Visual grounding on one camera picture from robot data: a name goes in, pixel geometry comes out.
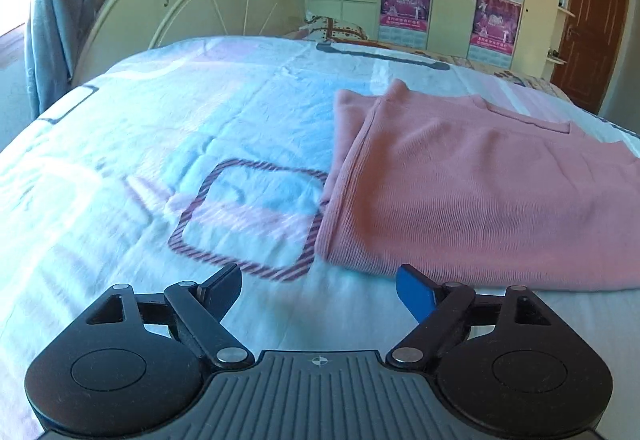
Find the headboard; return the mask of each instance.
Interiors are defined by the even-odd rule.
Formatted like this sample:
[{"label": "headboard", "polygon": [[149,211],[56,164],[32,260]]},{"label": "headboard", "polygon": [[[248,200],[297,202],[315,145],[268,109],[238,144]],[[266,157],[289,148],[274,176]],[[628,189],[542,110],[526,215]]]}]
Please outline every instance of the headboard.
[{"label": "headboard", "polygon": [[82,48],[72,85],[93,79],[125,57],[181,39],[284,35],[298,28],[300,14],[291,0],[106,0]]}]

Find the pink sweater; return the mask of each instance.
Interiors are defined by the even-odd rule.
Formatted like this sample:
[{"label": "pink sweater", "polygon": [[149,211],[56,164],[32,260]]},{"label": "pink sweater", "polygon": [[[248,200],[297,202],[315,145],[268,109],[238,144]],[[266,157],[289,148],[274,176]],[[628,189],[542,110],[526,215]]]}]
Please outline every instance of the pink sweater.
[{"label": "pink sweater", "polygon": [[335,98],[316,251],[392,276],[558,290],[640,287],[640,160],[572,122],[481,97]]}]

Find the ribbed gray surface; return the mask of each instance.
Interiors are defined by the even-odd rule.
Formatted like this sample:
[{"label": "ribbed gray surface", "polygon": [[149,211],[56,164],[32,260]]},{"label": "ribbed gray surface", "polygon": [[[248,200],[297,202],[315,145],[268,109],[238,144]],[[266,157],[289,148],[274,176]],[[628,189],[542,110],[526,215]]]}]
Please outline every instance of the ribbed gray surface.
[{"label": "ribbed gray surface", "polygon": [[[324,357],[321,366],[313,362]],[[43,440],[64,437],[47,434]],[[198,403],[139,440],[495,440],[451,415],[420,375],[375,352],[266,352],[220,373]]]}]

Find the wooden door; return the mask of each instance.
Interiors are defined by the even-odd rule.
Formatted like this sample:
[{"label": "wooden door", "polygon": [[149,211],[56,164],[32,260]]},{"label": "wooden door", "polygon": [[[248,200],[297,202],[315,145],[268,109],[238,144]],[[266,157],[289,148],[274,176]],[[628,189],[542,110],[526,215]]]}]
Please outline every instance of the wooden door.
[{"label": "wooden door", "polygon": [[618,55],[628,0],[570,0],[551,82],[581,108],[598,113]]}]

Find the metal pin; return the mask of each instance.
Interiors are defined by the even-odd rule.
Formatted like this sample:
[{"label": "metal pin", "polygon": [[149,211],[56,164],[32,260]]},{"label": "metal pin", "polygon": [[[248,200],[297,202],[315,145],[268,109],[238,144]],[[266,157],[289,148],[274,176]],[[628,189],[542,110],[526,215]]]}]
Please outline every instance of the metal pin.
[{"label": "metal pin", "polygon": [[242,348],[236,348],[231,346],[229,348],[222,348],[216,353],[216,357],[220,362],[226,362],[228,364],[235,364],[236,362],[242,362],[249,354]]},{"label": "metal pin", "polygon": [[391,356],[397,362],[418,362],[424,357],[418,348],[404,347],[393,350]]}]

